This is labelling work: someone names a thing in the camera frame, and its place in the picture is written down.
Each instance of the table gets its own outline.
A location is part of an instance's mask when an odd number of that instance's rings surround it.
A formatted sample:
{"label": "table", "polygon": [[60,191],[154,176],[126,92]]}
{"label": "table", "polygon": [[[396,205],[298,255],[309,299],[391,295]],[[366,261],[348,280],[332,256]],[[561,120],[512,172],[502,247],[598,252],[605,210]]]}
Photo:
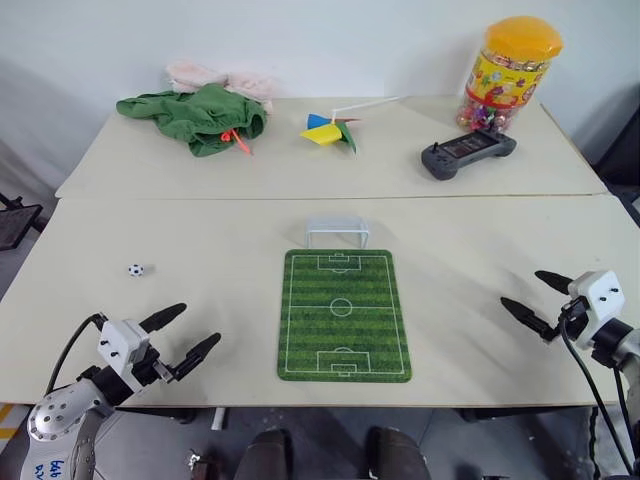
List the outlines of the table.
{"label": "table", "polygon": [[[413,367],[408,383],[285,382],[276,375],[284,254],[303,247],[309,215],[335,213],[366,218],[369,248],[394,255]],[[152,336],[163,359],[179,360],[213,331],[222,342],[183,381],[154,385],[130,405],[592,404],[562,343],[545,345],[499,297],[553,320],[566,297],[535,270],[575,277],[613,269],[627,297],[621,318],[638,326],[639,252],[640,231],[609,195],[63,199],[0,303],[0,400],[38,400],[62,346],[89,314],[142,319],[185,301],[189,309]],[[130,278],[134,262],[154,271]],[[81,336],[60,383],[103,365],[97,339],[91,330]],[[615,400],[610,370],[588,364],[603,398]]]}
{"label": "table", "polygon": [[307,114],[368,99],[281,99],[253,156],[232,148],[195,158],[151,121],[114,113],[84,159],[58,190],[60,198],[333,199],[487,195],[588,195],[607,192],[591,167],[532,101],[510,130],[508,157],[486,159],[452,181],[420,163],[433,142],[460,136],[459,99],[413,97],[359,110],[350,123],[358,144],[321,147],[301,138]]}

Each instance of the orange jar lid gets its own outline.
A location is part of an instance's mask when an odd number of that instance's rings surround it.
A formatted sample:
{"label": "orange jar lid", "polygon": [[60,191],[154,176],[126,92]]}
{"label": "orange jar lid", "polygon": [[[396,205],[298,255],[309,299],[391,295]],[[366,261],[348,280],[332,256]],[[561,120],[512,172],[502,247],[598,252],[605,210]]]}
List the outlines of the orange jar lid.
{"label": "orange jar lid", "polygon": [[542,62],[560,53],[562,38],[547,22],[536,17],[509,17],[487,29],[487,48],[520,62]]}

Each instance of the yellow pinwheel blade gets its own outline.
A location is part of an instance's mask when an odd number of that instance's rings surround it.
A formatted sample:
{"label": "yellow pinwheel blade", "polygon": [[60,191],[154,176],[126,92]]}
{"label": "yellow pinwheel blade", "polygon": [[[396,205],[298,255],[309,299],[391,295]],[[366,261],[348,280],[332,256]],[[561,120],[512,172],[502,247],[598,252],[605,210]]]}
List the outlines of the yellow pinwheel blade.
{"label": "yellow pinwheel blade", "polygon": [[321,127],[305,130],[300,134],[301,137],[308,138],[318,145],[330,145],[342,138],[342,132],[333,123],[322,125]]}

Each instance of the gray pants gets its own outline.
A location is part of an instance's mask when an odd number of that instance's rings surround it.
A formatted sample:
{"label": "gray pants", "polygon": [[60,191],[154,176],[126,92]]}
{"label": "gray pants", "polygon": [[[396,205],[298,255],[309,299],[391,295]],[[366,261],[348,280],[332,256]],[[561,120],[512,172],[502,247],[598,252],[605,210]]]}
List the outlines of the gray pants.
{"label": "gray pants", "polygon": [[[369,465],[379,480],[430,480],[420,449],[404,433],[389,428],[372,429]],[[258,435],[245,452],[234,480],[289,480],[291,451],[280,430]]]}

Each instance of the plastic jar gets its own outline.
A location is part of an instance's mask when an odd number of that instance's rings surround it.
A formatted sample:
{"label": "plastic jar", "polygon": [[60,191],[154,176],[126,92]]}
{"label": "plastic jar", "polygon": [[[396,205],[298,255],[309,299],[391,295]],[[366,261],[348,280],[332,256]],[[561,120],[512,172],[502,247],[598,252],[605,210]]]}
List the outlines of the plastic jar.
{"label": "plastic jar", "polygon": [[509,17],[491,25],[465,87],[458,125],[506,130],[562,47],[560,34],[536,17]]}

